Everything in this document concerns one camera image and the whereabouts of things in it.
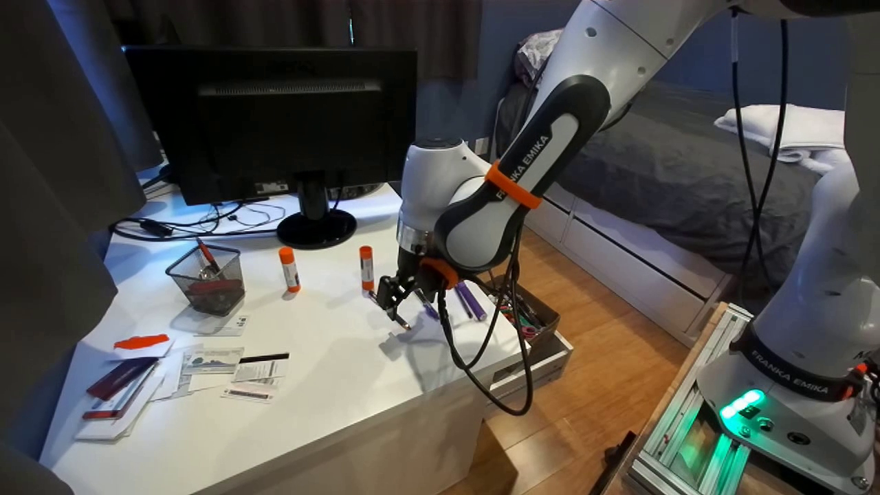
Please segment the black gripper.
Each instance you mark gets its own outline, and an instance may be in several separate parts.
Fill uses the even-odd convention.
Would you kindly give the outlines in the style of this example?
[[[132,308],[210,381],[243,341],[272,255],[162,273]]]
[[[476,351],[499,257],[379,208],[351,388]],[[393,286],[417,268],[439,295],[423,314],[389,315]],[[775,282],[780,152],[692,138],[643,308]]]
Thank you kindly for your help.
[[[397,274],[379,278],[375,300],[389,315],[397,314],[406,330],[414,330],[419,301],[434,306],[456,282],[461,273],[439,249],[417,244],[400,249]]]

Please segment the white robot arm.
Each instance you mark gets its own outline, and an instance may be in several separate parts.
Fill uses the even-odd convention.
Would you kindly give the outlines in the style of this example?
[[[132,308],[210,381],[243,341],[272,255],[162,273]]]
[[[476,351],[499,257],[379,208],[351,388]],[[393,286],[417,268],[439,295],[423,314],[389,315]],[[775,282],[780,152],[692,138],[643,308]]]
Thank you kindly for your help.
[[[513,255],[525,215],[573,154],[723,7],[770,20],[865,20],[880,0],[583,0],[542,72],[525,125],[496,164],[469,146],[407,152],[400,268],[377,286],[377,306],[385,314],[407,297],[440,306],[461,278]],[[877,180],[858,167],[818,183],[808,235],[792,274],[755,319],[758,330],[846,336],[877,322],[876,202]]]

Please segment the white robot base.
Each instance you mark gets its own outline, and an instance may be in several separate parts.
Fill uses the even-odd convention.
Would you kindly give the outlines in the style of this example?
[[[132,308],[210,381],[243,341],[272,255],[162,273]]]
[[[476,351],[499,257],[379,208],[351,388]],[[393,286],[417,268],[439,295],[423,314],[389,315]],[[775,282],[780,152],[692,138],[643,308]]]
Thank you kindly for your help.
[[[841,149],[824,174],[795,264],[770,301],[698,374],[720,429],[841,495],[876,482],[880,348],[877,183]]]

